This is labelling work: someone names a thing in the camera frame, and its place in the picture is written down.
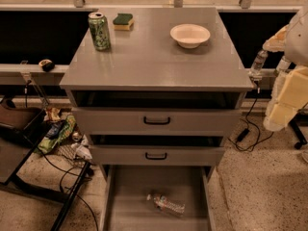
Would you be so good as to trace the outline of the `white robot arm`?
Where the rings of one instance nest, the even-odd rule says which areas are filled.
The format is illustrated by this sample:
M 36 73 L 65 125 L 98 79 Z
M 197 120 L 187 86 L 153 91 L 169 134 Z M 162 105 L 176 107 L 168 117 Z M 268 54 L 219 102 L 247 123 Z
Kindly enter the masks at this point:
M 264 119 L 264 127 L 276 132 L 308 103 L 308 7 L 302 7 L 286 26 L 266 40 L 263 48 L 281 51 L 286 62 L 295 64 L 289 73 L 280 64 L 277 66 L 278 76 Z

